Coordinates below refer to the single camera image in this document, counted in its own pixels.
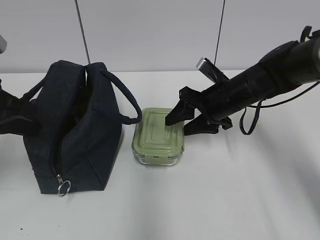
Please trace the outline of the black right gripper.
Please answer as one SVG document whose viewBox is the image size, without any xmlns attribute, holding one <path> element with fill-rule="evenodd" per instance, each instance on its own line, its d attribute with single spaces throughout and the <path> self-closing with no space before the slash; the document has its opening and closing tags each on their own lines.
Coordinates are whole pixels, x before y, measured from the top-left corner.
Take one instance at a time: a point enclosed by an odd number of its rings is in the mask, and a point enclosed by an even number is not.
<svg viewBox="0 0 320 240">
<path fill-rule="evenodd" d="M 221 120 L 215 120 L 209 115 L 209 111 L 204 105 L 202 93 L 193 90 L 187 86 L 179 91 L 179 101 L 171 112 L 165 117 L 165 125 L 171 126 L 186 120 L 192 120 L 195 117 L 195 109 L 201 114 L 184 126 L 184 135 L 191 136 L 197 134 L 217 134 L 219 126 L 223 130 L 233 127 L 232 120 L 225 117 Z"/>
</svg>

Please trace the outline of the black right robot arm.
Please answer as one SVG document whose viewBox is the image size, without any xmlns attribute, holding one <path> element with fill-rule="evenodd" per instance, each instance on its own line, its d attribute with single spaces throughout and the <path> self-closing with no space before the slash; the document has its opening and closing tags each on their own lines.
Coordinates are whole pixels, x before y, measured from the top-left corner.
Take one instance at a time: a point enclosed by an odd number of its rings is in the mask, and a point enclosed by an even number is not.
<svg viewBox="0 0 320 240">
<path fill-rule="evenodd" d="M 239 120 L 241 132 L 250 135 L 264 107 L 263 101 L 303 84 L 320 82 L 320 38 L 313 36 L 282 44 L 232 78 L 207 58 L 201 59 L 197 68 L 214 84 L 203 91 L 182 88 L 179 101 L 166 116 L 165 124 L 171 126 L 188 120 L 184 126 L 186 136 L 217 134 L 219 128 L 227 130 L 233 126 L 231 115 L 254 106 L 256 110 L 249 130 L 245 130 L 244 120 Z"/>
</svg>

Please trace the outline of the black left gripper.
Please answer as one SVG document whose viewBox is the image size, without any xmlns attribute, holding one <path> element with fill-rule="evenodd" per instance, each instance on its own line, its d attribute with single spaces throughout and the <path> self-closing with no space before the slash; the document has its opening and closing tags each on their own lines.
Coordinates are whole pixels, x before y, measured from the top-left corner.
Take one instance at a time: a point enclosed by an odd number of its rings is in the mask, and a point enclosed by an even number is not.
<svg viewBox="0 0 320 240">
<path fill-rule="evenodd" d="M 19 136 L 36 136 L 41 130 L 41 123 L 37 119 L 38 108 L 37 100 L 33 99 L 31 101 L 18 99 L 21 109 L 19 110 L 19 115 L 22 120 L 18 124 L 19 130 L 17 134 Z"/>
</svg>

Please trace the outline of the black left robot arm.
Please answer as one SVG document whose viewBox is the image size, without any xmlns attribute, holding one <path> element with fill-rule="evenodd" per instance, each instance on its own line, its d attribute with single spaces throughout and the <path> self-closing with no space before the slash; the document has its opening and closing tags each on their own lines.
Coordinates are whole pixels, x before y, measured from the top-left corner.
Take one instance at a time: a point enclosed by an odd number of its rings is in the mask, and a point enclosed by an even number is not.
<svg viewBox="0 0 320 240">
<path fill-rule="evenodd" d="M 31 99 L 44 86 L 41 80 L 21 98 L 0 90 L 0 133 L 20 136 L 36 136 L 41 130 L 37 119 L 37 105 Z"/>
</svg>

